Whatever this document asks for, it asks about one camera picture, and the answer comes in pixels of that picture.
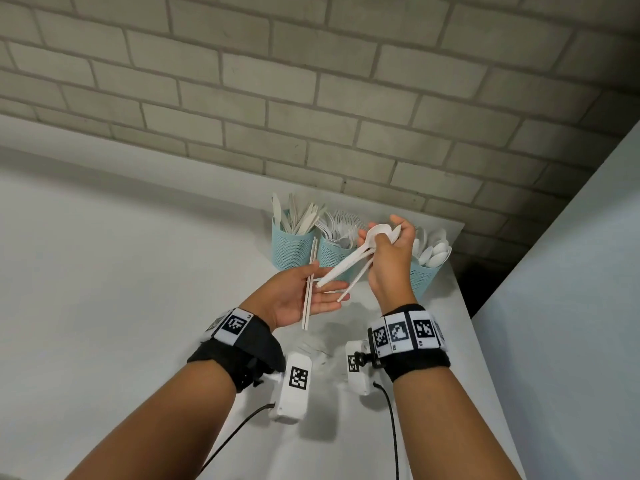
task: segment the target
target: black cable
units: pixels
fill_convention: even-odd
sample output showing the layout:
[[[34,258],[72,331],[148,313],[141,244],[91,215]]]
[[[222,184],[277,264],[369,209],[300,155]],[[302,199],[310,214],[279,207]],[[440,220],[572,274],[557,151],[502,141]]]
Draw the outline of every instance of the black cable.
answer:
[[[387,394],[387,391],[385,391],[385,388],[380,386],[380,384],[378,384],[377,382],[374,382],[373,387],[377,387],[385,394],[385,397],[387,398],[387,404],[389,405],[389,414],[391,414],[391,429],[393,430],[393,434],[394,434],[394,454],[396,455],[396,480],[399,480],[400,471],[398,466],[398,442],[396,438],[396,421],[394,420],[394,411],[393,409],[391,409],[391,399],[389,399],[389,395]]]
[[[235,430],[233,433],[231,433],[231,434],[229,435],[229,437],[225,440],[225,442],[224,442],[224,443],[222,443],[222,444],[220,445],[220,448],[218,448],[217,450],[215,450],[215,451],[213,452],[213,454],[209,457],[209,459],[205,462],[205,464],[204,464],[204,465],[202,466],[202,468],[200,469],[200,473],[198,474],[198,476],[200,476],[200,474],[204,471],[204,469],[205,469],[205,468],[207,468],[207,466],[211,463],[211,460],[213,460],[213,459],[215,458],[215,456],[216,456],[218,453],[220,453],[220,450],[222,450],[222,448],[224,448],[224,447],[226,446],[226,444],[227,444],[227,443],[229,443],[229,441],[231,440],[231,438],[233,438],[233,437],[234,437],[234,435],[235,435],[238,431],[240,431],[240,428],[242,428],[245,424],[247,424],[247,422],[248,422],[252,417],[254,417],[256,414],[258,414],[260,411],[264,411],[265,409],[271,409],[271,408],[274,408],[274,407],[276,407],[276,403],[265,404],[265,405],[264,405],[264,406],[262,406],[261,408],[258,408],[258,409],[256,409],[256,411],[254,411],[254,412],[252,412],[251,414],[249,414],[249,416],[248,416],[244,421],[242,421],[242,423],[240,423],[240,426],[238,426],[238,427],[236,428],[236,430]]]

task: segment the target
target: table surface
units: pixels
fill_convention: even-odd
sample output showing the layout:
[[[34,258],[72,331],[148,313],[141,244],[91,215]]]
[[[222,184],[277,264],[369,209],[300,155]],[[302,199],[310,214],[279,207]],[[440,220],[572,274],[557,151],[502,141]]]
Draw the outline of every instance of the table surface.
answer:
[[[64,477],[177,371],[219,311],[275,269],[264,211],[52,162],[25,170],[0,154],[0,472]],[[449,265],[422,298],[452,370],[518,471],[522,466]],[[308,416],[252,420],[204,473],[216,479],[388,479],[387,405],[344,386],[341,347],[379,310],[366,283],[334,314],[277,331],[311,352]],[[269,402],[239,395],[220,435]],[[400,444],[401,477],[410,478]]]

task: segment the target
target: utensil holder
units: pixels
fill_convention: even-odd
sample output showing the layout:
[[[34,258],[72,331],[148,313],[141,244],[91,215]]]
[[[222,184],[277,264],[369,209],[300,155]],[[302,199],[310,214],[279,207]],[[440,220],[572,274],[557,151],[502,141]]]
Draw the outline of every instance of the utensil holder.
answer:
[[[304,235],[289,234],[276,228],[271,219],[271,262],[279,271],[309,264],[315,228]]]
[[[414,262],[411,263],[410,277],[411,289],[416,298],[420,298],[435,278],[442,265],[438,267],[420,266]]]
[[[324,236],[320,237],[320,248],[318,249],[318,259],[320,259],[320,267],[335,266],[345,259],[354,249],[344,249],[336,244],[327,241]],[[362,266],[352,266],[344,273],[340,274],[336,280],[351,282]]]

